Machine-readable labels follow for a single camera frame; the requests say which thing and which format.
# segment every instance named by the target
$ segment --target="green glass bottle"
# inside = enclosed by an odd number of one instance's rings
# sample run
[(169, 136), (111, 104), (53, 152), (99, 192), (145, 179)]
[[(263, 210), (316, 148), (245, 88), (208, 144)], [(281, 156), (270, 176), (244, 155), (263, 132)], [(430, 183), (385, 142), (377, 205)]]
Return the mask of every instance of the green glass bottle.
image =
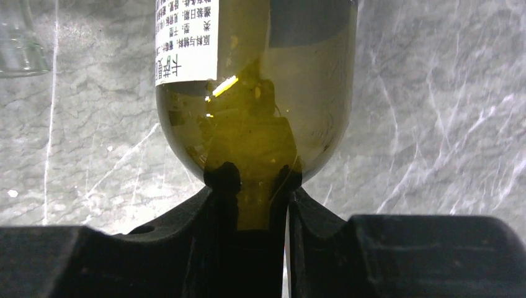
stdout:
[[(156, 26), (156, 97), (165, 136), (219, 194), (225, 241), (242, 250), (281, 246), (272, 258), (282, 261), (288, 194), (321, 169), (347, 127), (357, 7), (351, 0), (164, 5), (168, 13), (159, 3)], [(167, 19), (170, 13), (178, 13), (177, 22)], [(168, 25), (159, 25), (164, 20)], [(185, 24), (190, 30), (181, 34)], [(177, 36), (160, 36), (168, 32)], [(199, 67), (208, 74), (200, 76)], [(185, 74), (188, 68), (195, 75)], [(281, 295), (282, 263), (272, 270)]]

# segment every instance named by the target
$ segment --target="black plastic stand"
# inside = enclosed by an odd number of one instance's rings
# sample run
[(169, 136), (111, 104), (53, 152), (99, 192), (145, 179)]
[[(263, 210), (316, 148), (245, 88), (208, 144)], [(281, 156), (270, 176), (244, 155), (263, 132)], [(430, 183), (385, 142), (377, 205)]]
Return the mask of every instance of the black plastic stand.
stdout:
[[(283, 241), (226, 242), (215, 202), (204, 188), (129, 235), (0, 228), (0, 297), (280, 297)], [(294, 298), (526, 297), (526, 251), (489, 217), (346, 222), (299, 189), (285, 239)]]

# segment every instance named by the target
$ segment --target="marble background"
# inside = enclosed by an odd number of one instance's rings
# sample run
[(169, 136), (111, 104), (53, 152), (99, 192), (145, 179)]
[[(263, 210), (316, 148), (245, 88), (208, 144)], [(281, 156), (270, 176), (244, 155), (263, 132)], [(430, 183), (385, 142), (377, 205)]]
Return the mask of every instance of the marble background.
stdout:
[[(0, 81), (0, 225), (129, 232), (201, 187), (154, 102), (152, 0), (31, 0), (53, 72)], [(526, 240), (526, 2), (363, 0), (353, 111), (305, 189), (341, 217), (488, 214)]]

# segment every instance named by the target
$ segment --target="white label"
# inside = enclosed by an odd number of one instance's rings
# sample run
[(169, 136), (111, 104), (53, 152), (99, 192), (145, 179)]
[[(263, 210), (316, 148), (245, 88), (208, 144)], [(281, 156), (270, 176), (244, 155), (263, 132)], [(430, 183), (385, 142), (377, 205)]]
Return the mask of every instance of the white label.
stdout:
[(155, 1), (155, 86), (216, 80), (219, 0)]

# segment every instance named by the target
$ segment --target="glass beaker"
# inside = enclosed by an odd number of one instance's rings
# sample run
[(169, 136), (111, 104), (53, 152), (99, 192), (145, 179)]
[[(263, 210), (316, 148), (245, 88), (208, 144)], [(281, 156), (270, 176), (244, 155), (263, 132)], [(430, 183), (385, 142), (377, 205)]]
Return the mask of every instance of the glass beaker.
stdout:
[(33, 31), (28, 0), (0, 0), (0, 78), (36, 76), (49, 70)]

